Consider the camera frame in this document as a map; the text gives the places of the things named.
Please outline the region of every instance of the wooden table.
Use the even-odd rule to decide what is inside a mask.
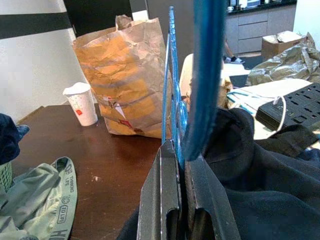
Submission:
[[[161,145],[160,139],[111,135],[98,108],[97,113],[97,124],[82,127],[69,105],[40,109],[22,121],[30,132],[13,161],[17,176],[59,157],[72,159],[78,202],[71,240],[117,238],[139,204],[141,187]]]

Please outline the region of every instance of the door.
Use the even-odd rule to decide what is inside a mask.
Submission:
[[[117,15],[132,17],[129,0],[64,0],[77,37],[115,26]]]

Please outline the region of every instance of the crumpled plastic bag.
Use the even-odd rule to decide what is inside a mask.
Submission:
[[[253,68],[247,77],[247,86],[283,79],[303,79],[320,83],[320,52],[308,33],[306,41]]]

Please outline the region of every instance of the cardboard box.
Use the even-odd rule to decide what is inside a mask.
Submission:
[[[264,36],[262,38],[262,47],[261,55],[263,61],[271,59],[272,57],[282,53],[284,50],[287,50],[306,39],[305,36],[302,36],[300,39],[295,39],[288,42],[279,42],[277,35]]]

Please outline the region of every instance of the black power strip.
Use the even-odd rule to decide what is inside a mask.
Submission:
[[[284,96],[286,113],[283,127],[301,124],[309,129],[318,128],[320,124],[320,83],[312,83]],[[279,99],[276,105],[268,102],[259,107],[255,118],[271,130],[279,127],[283,103]]]

